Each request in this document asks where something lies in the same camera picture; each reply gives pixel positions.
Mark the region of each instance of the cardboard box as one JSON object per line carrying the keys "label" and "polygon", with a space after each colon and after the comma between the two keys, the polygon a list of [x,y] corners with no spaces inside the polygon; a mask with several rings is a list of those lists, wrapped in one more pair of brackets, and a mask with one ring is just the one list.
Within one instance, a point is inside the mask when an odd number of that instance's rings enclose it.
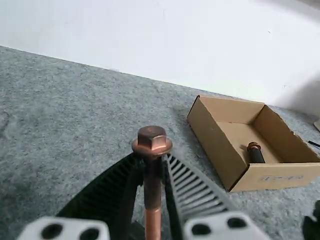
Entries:
{"label": "cardboard box", "polygon": [[[320,176],[320,158],[261,102],[197,96],[187,120],[227,191],[304,186]],[[261,145],[265,163],[250,163]]]}

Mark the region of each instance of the white wall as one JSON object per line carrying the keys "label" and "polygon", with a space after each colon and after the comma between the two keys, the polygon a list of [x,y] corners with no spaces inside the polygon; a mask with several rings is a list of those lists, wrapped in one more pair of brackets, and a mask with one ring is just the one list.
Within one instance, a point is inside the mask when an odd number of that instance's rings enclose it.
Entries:
{"label": "white wall", "polygon": [[0,0],[0,45],[320,115],[319,9],[302,0]]}

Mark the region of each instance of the hex head bolt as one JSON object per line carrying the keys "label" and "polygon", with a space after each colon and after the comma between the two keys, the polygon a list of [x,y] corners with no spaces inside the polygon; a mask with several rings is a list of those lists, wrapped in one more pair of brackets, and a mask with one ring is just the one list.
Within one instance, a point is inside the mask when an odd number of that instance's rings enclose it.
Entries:
{"label": "hex head bolt", "polygon": [[143,158],[144,227],[146,240],[161,240],[161,157],[170,152],[172,141],[160,126],[139,129],[132,149]]}
{"label": "hex head bolt", "polygon": [[265,164],[266,161],[261,152],[261,146],[256,142],[250,142],[247,147],[250,162],[253,164]]}

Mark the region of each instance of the black cable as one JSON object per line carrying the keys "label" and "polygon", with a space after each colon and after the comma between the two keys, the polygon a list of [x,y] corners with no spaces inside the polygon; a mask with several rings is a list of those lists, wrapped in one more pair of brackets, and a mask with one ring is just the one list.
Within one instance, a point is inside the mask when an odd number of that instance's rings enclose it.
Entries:
{"label": "black cable", "polygon": [[315,143],[315,142],[313,142],[313,141],[308,141],[308,143],[310,143],[310,144],[312,144],[312,145],[320,148],[320,144],[318,144],[318,143]]}

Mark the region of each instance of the gray carpet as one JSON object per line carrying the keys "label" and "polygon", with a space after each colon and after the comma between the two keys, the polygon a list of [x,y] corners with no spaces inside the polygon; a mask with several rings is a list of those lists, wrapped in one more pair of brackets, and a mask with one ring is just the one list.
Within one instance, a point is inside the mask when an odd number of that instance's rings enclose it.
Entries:
{"label": "gray carpet", "polygon": [[[221,186],[186,122],[197,89],[0,47],[0,239],[55,215],[91,180],[131,152],[145,125],[165,127],[173,153]],[[273,107],[305,141],[320,142],[314,116]],[[316,147],[311,148],[320,154]],[[307,187],[228,193],[275,240],[301,240],[304,215],[320,199]],[[134,220],[143,223],[143,192]],[[170,239],[168,215],[163,239]]]}

